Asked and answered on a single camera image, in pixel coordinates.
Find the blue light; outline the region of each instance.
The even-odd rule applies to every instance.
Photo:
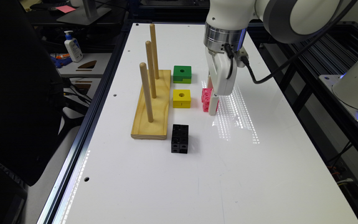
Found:
[[[243,29],[242,32],[241,32],[241,38],[240,38],[240,43],[243,42],[243,38],[245,37],[245,31],[247,30],[247,28]],[[238,45],[238,48],[237,48],[237,51],[239,51],[241,49],[242,45],[239,44]]]

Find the bottle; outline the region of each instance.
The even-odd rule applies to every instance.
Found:
[[[64,31],[65,32],[65,38],[67,40],[64,42],[65,47],[68,50],[69,55],[71,56],[71,59],[73,62],[79,62],[83,58],[82,51],[80,50],[78,40],[75,38],[72,38],[70,35],[72,30]]]

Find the white table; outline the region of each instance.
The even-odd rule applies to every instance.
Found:
[[[216,116],[202,111],[204,26],[157,24],[159,69],[192,66],[190,109],[169,109],[165,141],[130,137],[149,24],[134,25],[88,146],[63,223],[358,223],[274,80],[238,69]],[[269,74],[250,37],[257,78]],[[171,153],[173,124],[189,125],[189,153]]]

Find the wooden peg board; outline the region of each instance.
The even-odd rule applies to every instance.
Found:
[[[165,140],[167,133],[167,115],[169,112],[169,94],[171,92],[171,71],[160,70],[155,80],[156,98],[151,99],[154,121],[148,122],[144,91],[141,87],[136,115],[131,129],[134,139]]]

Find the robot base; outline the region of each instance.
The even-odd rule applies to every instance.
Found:
[[[332,86],[338,82],[340,75],[320,75],[320,80],[325,84],[327,89],[332,93]],[[358,122],[358,109],[355,109],[338,99],[339,102],[346,108],[346,110],[352,115],[352,117]]]

